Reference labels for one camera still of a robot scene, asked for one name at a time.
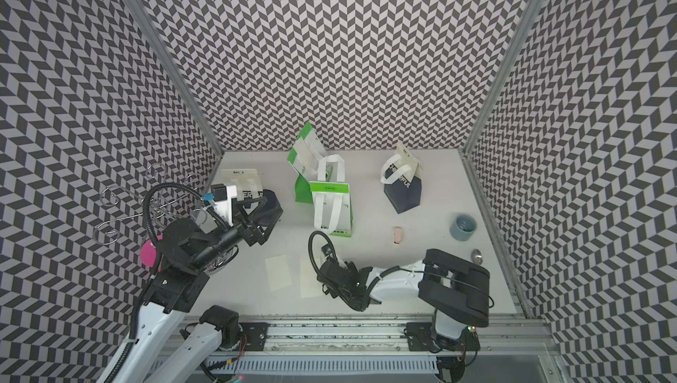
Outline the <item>green white bag front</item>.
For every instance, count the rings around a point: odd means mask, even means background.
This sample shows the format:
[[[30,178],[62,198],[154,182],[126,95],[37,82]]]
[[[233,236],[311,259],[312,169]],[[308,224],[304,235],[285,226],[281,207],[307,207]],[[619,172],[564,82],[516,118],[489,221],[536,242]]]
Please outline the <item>green white bag front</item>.
[[[317,131],[310,122],[306,122],[287,156],[287,162],[297,173],[294,183],[294,199],[298,203],[313,203],[310,182],[317,180],[319,161],[326,156],[327,151]]]

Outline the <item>green white bag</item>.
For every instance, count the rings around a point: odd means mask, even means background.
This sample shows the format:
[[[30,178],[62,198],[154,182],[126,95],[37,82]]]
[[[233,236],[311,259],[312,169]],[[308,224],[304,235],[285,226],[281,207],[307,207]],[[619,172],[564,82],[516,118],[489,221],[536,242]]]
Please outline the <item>green white bag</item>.
[[[297,173],[294,183],[294,199],[298,203],[313,203],[310,182],[317,180],[319,161],[326,156],[327,151],[317,131],[310,122],[306,122],[287,156],[287,162]]]
[[[310,182],[314,227],[327,235],[351,238],[353,210],[346,164],[338,154],[320,159],[317,179]]]

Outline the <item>small pink stapler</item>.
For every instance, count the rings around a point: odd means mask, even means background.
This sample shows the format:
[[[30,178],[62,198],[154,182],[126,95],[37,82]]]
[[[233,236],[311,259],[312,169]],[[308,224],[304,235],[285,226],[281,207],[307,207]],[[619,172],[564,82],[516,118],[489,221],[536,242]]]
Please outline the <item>small pink stapler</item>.
[[[400,226],[395,226],[393,228],[393,243],[395,245],[401,245],[404,240],[404,231]]]

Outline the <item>navy cream cheerful bag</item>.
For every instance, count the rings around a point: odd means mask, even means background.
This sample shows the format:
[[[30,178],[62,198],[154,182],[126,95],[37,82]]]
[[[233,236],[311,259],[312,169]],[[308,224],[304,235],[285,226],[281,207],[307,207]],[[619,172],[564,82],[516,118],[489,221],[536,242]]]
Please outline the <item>navy cream cheerful bag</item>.
[[[401,142],[395,154],[381,168],[380,182],[384,194],[398,214],[412,210],[421,204],[421,162]]]
[[[222,184],[236,185],[237,200],[248,198],[277,197],[273,191],[264,189],[256,169],[221,169]]]

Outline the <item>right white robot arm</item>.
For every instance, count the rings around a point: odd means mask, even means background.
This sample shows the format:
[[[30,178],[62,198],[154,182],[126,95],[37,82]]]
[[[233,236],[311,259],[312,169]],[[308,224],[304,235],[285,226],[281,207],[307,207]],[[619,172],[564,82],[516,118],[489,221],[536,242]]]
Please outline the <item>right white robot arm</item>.
[[[406,338],[430,353],[465,355],[481,349],[477,329],[489,325],[489,310],[495,306],[486,268],[436,248],[409,265],[357,268],[354,262],[340,259],[322,231],[310,233],[307,249],[323,293],[354,312],[416,298],[433,308],[433,318],[426,333],[407,328]]]

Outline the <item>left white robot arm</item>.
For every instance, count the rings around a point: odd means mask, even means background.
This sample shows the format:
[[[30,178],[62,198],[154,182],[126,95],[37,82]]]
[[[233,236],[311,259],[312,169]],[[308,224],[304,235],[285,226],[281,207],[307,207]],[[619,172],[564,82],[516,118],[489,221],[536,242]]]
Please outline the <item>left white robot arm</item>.
[[[203,231],[190,217],[182,217],[158,235],[151,204],[164,189],[176,189],[199,198],[215,222]],[[148,190],[142,203],[143,225],[155,249],[148,281],[142,286],[130,314],[129,333],[100,375],[101,382],[184,382],[219,349],[243,354],[245,333],[239,314],[214,305],[199,318],[183,345],[157,371],[151,367],[169,337],[196,304],[210,277],[238,256],[241,243],[264,245],[283,209],[276,194],[237,197],[234,185],[215,184],[207,194],[183,184],[167,182]]]

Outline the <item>cream receipt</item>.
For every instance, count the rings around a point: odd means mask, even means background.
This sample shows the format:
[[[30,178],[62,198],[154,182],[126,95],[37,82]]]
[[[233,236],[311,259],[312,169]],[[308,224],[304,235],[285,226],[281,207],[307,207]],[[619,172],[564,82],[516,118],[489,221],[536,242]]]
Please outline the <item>cream receipt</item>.
[[[267,258],[266,273],[271,292],[281,290],[292,284],[290,268],[285,254]]]
[[[317,280],[317,273],[308,257],[300,261],[300,297],[316,298],[323,296],[323,284]]]

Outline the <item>cream receipt far left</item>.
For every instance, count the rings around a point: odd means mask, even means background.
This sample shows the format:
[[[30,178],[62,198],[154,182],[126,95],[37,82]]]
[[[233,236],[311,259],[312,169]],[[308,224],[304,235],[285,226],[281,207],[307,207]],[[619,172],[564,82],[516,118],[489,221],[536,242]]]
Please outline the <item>cream receipt far left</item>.
[[[281,290],[292,284],[290,268],[285,254],[267,258],[266,273],[271,292]]]

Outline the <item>pink plastic cup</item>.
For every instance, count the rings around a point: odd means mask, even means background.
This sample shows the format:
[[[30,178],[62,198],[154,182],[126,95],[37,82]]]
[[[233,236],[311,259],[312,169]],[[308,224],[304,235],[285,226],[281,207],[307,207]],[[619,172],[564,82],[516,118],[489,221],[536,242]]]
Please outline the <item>pink plastic cup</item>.
[[[144,266],[153,268],[159,259],[159,253],[151,240],[147,240],[139,251],[139,259]]]

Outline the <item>grey blue cup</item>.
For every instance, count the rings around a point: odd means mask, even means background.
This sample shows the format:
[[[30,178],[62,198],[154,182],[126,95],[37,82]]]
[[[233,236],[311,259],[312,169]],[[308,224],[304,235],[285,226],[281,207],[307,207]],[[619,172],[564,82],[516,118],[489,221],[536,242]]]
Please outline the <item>grey blue cup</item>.
[[[454,240],[465,242],[472,238],[477,229],[478,224],[472,216],[458,214],[451,223],[450,235]]]

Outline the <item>metal spoon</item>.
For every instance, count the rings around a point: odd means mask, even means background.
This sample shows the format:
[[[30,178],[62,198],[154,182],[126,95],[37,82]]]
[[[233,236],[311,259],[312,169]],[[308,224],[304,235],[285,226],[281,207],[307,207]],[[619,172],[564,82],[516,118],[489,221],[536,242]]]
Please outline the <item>metal spoon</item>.
[[[471,262],[476,265],[481,265],[483,263],[483,254],[479,249],[474,249],[471,252]]]

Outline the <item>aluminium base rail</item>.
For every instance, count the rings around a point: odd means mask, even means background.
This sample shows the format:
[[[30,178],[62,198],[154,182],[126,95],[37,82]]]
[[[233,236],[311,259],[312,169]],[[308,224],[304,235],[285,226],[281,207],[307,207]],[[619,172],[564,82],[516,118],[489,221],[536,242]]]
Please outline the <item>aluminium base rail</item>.
[[[433,318],[426,314],[245,316],[241,327],[249,356],[411,355],[411,346],[430,339]],[[497,314],[476,334],[482,354],[539,356],[559,352],[543,320]]]

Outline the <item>aluminium corner post left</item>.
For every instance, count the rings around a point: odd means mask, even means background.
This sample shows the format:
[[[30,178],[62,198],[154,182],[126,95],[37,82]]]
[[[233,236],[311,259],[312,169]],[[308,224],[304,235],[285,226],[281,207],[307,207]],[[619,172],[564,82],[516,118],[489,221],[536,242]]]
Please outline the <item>aluminium corner post left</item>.
[[[219,156],[223,155],[223,150],[220,146],[219,139],[213,132],[211,125],[204,116],[199,103],[196,101],[192,92],[190,91],[186,81],[181,75],[173,57],[167,50],[162,38],[157,32],[153,21],[146,12],[146,9],[139,0],[123,0],[126,8],[130,11],[141,33],[145,36],[151,49],[155,53],[160,65],[169,76],[169,80],[179,93],[183,104],[189,110],[193,120],[197,126],[204,133],[209,145],[217,152]]]

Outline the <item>aluminium corner post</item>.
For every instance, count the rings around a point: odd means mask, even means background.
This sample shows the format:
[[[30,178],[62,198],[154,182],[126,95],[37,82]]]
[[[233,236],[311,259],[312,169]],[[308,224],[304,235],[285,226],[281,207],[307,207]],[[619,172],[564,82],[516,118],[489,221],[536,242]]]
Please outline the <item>aluminium corner post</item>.
[[[518,60],[523,46],[525,45],[529,32],[532,30],[533,24],[539,16],[543,2],[545,2],[545,0],[527,1],[525,11],[518,22],[516,32],[514,33],[511,43],[509,44],[504,58],[501,61],[500,67],[495,76],[495,80],[490,86],[488,96],[482,104],[477,120],[472,126],[471,132],[463,147],[462,152],[466,157],[472,154],[474,147],[481,137],[482,131],[485,129],[488,120],[492,115],[495,105],[502,93],[502,90],[504,89],[504,86],[506,85],[508,77],[514,68],[516,61]]]
[[[183,104],[189,110],[193,120],[197,126],[204,133],[209,145],[217,152],[219,156],[223,155],[223,150],[220,146],[219,139],[213,132],[211,125],[204,116],[199,103],[196,101],[192,92],[190,91],[186,81],[181,75],[173,57],[167,50],[162,38],[157,32],[153,21],[146,12],[146,9],[139,0],[123,0],[126,8],[130,11],[141,33],[145,36],[151,49],[155,53],[160,65],[169,76],[169,80],[179,93]]]

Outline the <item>aluminium corner post right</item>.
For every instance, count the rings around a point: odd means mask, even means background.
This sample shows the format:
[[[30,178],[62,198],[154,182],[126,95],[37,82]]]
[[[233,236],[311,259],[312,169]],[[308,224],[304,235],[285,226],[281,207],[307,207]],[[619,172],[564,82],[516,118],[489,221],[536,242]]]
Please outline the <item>aluminium corner post right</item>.
[[[490,86],[488,96],[482,104],[477,120],[472,126],[471,132],[463,147],[462,152],[466,157],[472,154],[474,147],[481,137],[482,131],[485,129],[488,120],[492,115],[495,105],[502,93],[502,90],[504,89],[504,86],[506,85],[508,77],[514,68],[516,61],[518,60],[523,46],[525,45],[529,32],[532,30],[533,24],[539,16],[543,2],[545,2],[545,0],[527,1],[525,11],[518,22],[516,32],[514,33],[511,43],[509,44],[504,58],[501,61],[500,67],[495,76],[495,80]]]

